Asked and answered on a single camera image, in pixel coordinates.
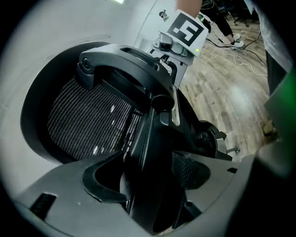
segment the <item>white wall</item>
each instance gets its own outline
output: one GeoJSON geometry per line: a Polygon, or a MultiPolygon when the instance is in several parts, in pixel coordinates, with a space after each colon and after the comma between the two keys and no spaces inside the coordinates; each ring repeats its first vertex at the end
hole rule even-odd
{"type": "Polygon", "coordinates": [[[0,171],[15,197],[59,165],[38,156],[20,129],[32,81],[51,58],[89,41],[133,45],[155,0],[46,0],[16,28],[0,62],[0,171]]]}
{"type": "Polygon", "coordinates": [[[146,50],[147,44],[143,44],[143,41],[152,42],[158,37],[159,29],[164,25],[163,19],[159,16],[159,12],[166,10],[168,16],[171,16],[175,11],[174,0],[158,0],[153,6],[153,9],[149,13],[144,25],[140,31],[139,37],[136,42],[136,47],[140,47],[142,50],[146,50]]]}

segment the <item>wooden floor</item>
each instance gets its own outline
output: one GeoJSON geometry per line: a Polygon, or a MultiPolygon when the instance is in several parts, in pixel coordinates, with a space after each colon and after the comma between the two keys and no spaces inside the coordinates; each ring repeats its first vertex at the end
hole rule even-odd
{"type": "MultiPolygon", "coordinates": [[[[235,26],[229,20],[229,25],[234,33],[241,34],[241,40],[245,44],[253,41],[259,33],[257,21],[249,22],[250,26],[246,27],[242,22],[235,26]]],[[[229,43],[216,24],[212,28],[224,43],[229,43]]],[[[208,38],[216,44],[219,42],[213,33],[208,38]]],[[[200,57],[195,58],[193,65],[187,69],[180,89],[200,120],[213,123],[227,134],[228,149],[240,147],[241,152],[238,155],[230,153],[233,161],[240,161],[266,143],[262,127],[268,120],[264,109],[269,95],[267,77],[256,76],[249,65],[235,65],[234,58],[223,52],[212,59],[211,53],[215,48],[216,46],[206,41],[200,57]]],[[[247,49],[266,61],[261,36],[247,49]]],[[[223,51],[234,55],[238,64],[250,63],[255,73],[267,74],[266,66],[251,52],[227,48],[223,51]]],[[[212,56],[218,53],[219,50],[216,50],[212,56]]]]}

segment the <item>black mesh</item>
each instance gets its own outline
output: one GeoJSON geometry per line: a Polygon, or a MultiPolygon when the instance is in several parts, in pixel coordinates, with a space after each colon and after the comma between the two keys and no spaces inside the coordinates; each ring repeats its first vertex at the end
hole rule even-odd
{"type": "Polygon", "coordinates": [[[117,150],[126,154],[141,115],[105,87],[89,91],[73,77],[54,101],[47,128],[53,142],[75,160],[117,150]]]}

